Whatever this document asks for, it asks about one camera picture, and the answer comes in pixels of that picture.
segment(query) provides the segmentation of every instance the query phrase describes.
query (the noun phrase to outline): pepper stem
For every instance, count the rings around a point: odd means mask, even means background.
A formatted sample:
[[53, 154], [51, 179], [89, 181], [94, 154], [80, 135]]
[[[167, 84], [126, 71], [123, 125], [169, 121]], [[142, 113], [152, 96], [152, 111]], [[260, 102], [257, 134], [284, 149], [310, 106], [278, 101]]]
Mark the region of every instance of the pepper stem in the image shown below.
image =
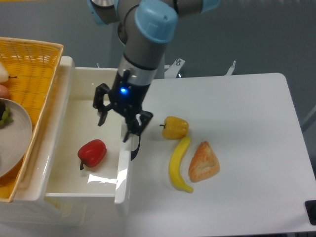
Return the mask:
[[80, 163], [80, 170], [83, 170], [83, 161]]

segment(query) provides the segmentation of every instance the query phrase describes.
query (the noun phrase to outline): gray wall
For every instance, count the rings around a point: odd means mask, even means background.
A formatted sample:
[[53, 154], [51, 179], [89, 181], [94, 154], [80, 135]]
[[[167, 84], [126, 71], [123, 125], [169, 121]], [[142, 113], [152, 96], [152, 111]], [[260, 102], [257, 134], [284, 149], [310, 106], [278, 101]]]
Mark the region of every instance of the gray wall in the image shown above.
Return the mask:
[[[222, 0], [179, 20], [165, 62], [185, 59], [186, 77], [224, 75], [234, 60], [236, 74], [282, 73], [301, 120], [316, 104], [315, 16], [315, 0]], [[85, 0], [0, 3], [0, 36], [61, 43], [80, 67], [118, 66], [116, 30], [97, 26]], [[305, 138], [316, 157], [316, 129]]]

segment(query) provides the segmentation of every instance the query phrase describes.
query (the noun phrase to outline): green grape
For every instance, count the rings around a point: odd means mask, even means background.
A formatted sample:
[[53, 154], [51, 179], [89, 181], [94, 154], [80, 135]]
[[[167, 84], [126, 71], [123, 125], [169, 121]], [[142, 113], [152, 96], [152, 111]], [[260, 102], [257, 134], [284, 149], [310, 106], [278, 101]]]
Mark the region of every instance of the green grape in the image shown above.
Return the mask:
[[8, 116], [9, 116], [8, 112], [7, 112], [7, 111], [4, 111], [1, 118], [2, 118], [2, 119], [6, 119]]

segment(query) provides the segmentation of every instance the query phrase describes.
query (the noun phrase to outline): red bell pepper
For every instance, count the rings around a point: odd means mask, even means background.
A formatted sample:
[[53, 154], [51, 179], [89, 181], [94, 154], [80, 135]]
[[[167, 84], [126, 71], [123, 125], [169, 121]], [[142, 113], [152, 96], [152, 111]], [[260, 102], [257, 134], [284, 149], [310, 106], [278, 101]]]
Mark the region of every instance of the red bell pepper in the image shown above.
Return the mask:
[[89, 168], [95, 167], [104, 158], [107, 148], [99, 139], [88, 142], [78, 151], [78, 157], [81, 160], [80, 170], [83, 170], [83, 165]]

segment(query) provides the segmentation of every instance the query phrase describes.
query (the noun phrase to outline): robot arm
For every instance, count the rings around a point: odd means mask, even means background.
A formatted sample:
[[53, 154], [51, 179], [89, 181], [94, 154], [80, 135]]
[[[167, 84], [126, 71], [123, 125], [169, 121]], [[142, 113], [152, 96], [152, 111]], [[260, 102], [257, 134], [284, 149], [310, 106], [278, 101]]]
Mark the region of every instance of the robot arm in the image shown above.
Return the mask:
[[[98, 9], [102, 21], [120, 21], [118, 36], [125, 44], [124, 55], [112, 89], [105, 84], [96, 88], [93, 107], [100, 114], [99, 126], [105, 122], [111, 109], [125, 118], [125, 142], [130, 134], [140, 136], [153, 117], [152, 113], [142, 110], [142, 102], [173, 38], [178, 17], [213, 9], [220, 0], [88, 1], [93, 9]], [[103, 104], [105, 94], [110, 99], [107, 106]]]

